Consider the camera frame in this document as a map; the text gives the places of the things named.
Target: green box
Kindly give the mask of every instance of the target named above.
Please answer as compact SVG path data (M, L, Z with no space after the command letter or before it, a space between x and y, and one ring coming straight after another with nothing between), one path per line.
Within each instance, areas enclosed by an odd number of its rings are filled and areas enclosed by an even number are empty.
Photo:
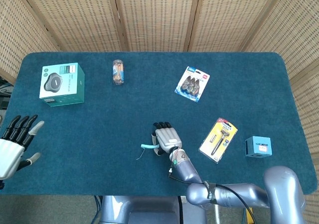
M78 63L43 66L39 97L50 106L83 103L84 81Z

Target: small bottle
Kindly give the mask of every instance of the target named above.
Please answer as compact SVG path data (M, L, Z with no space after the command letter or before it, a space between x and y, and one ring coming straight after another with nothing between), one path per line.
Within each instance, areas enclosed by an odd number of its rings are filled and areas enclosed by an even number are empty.
M124 65L121 60L113 61L113 83L115 85L124 83Z

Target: blue cube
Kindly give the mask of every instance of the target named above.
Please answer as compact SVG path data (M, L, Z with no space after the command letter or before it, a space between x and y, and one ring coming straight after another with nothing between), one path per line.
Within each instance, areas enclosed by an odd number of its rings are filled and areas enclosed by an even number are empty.
M245 140L246 157L264 158L271 156L270 138L252 136Z

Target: razor package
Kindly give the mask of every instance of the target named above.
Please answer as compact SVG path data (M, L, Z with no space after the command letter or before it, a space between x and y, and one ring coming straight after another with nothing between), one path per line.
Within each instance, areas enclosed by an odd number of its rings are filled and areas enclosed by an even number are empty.
M205 72L188 66L175 89L175 93L198 102L209 80L209 76Z
M218 163L224 155L237 128L223 118L218 118L208 136L201 144L199 151Z

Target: product box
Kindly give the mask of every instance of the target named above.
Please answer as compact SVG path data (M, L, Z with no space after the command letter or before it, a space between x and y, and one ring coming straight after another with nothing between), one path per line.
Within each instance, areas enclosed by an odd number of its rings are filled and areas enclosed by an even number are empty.
M233 124L223 118L218 118L199 151L218 163L236 133L237 128Z
M39 97L50 106L83 103L84 78L78 63L43 66Z
M264 158L271 156L271 142L268 137L252 136L245 140L246 157Z
M187 66L177 87L175 88L175 93L189 98L192 101L198 102L207 85L209 76L210 75L205 72L194 67Z

